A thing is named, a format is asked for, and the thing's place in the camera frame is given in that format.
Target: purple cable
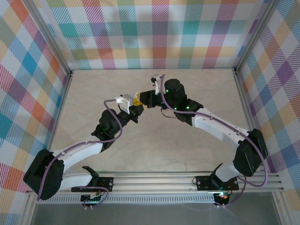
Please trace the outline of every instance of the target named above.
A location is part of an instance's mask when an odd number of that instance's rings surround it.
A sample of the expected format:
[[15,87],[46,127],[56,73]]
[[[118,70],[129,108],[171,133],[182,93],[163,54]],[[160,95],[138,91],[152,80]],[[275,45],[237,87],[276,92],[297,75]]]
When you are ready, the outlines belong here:
[[119,121],[118,117],[113,113],[113,111],[107,106],[107,102],[114,102],[115,99],[111,99],[111,100],[105,100],[104,101],[104,106],[107,108],[107,110],[112,114],[112,116],[115,118],[115,120],[117,121],[118,125],[120,126],[120,133],[117,137],[114,137],[110,140],[105,140],[105,141],[89,141],[89,142],[80,142],[80,143],[77,143],[75,145],[72,145],[70,147],[68,147],[66,150],[62,151],[60,154],[58,154],[56,157],[54,157],[54,159],[52,159],[52,161],[49,163],[49,165],[47,166],[46,170],[45,170],[45,173],[43,175],[43,178],[42,178],[42,181],[41,181],[41,186],[39,187],[39,191],[38,191],[38,195],[37,195],[37,201],[40,200],[41,198],[41,194],[42,194],[42,191],[43,191],[43,188],[44,188],[44,184],[45,184],[45,180],[46,180],[46,176],[48,174],[48,171],[50,169],[50,167],[52,166],[52,164],[54,163],[54,161],[56,159],[58,159],[60,156],[62,156],[63,153],[67,153],[68,151],[72,150],[73,148],[76,148],[78,146],[81,146],[81,145],[86,145],[86,144],[93,144],[93,143],[107,143],[107,142],[113,142],[115,140],[117,140],[119,137],[121,137],[122,133],[123,133],[123,127],[121,125],[121,122]]
[[[101,189],[101,190],[104,190],[104,191],[106,191],[106,195],[105,195],[105,197],[104,197],[104,199],[102,199],[99,203],[97,203],[96,205],[94,205],[93,206],[93,208],[96,208],[96,207],[98,207],[102,202],[104,202],[105,201],[105,199],[108,197],[108,193],[109,193],[109,191],[108,191],[108,189],[107,188],[105,188],[105,187],[84,187],[84,186],[78,186],[78,188],[88,188],[88,189],[95,189],[95,188],[99,188],[99,189]],[[86,204],[85,204],[85,202],[86,202],[86,200],[84,200],[84,202],[83,202],[83,206],[84,207],[87,207],[86,206]]]
[[170,105],[167,103],[165,97],[164,97],[164,77],[165,77],[165,74],[162,75],[160,78],[161,78],[161,83],[160,83],[160,94],[161,94],[161,97],[163,99],[163,102],[164,104],[167,106],[167,108],[169,108],[170,110],[172,110],[173,112],[175,113],[182,113],[182,114],[195,114],[195,115],[200,115],[200,116],[204,116],[206,118],[210,118],[212,120],[215,120],[217,121],[218,123],[221,123],[222,125],[226,126],[227,128],[231,129],[232,131],[234,131],[235,133],[237,133],[237,135],[241,135],[242,137],[244,137],[253,147],[254,149],[256,150],[256,152],[258,153],[259,155],[259,158],[261,159],[262,161],[262,165],[263,165],[263,168],[264,168],[264,174],[265,174],[265,177],[264,177],[264,181],[262,184],[254,184],[254,183],[251,183],[249,181],[247,181],[246,179],[242,179],[240,177],[238,177],[241,181],[244,181],[245,183],[247,184],[250,184],[251,186],[253,187],[256,187],[256,188],[260,188],[260,187],[263,187],[266,185],[266,183],[268,182],[268,167],[267,167],[267,164],[263,158],[263,155],[261,154],[261,152],[259,151],[258,147],[253,143],[253,141],[250,140],[250,138],[248,138],[246,135],[244,135],[243,133],[240,133],[239,130],[237,130],[236,128],[230,126],[229,124],[219,120],[218,118],[215,118],[215,117],[211,117],[210,115],[207,115],[205,113],[201,113],[201,112],[185,112],[185,111],[179,111],[179,110],[175,110],[173,108],[170,107]]

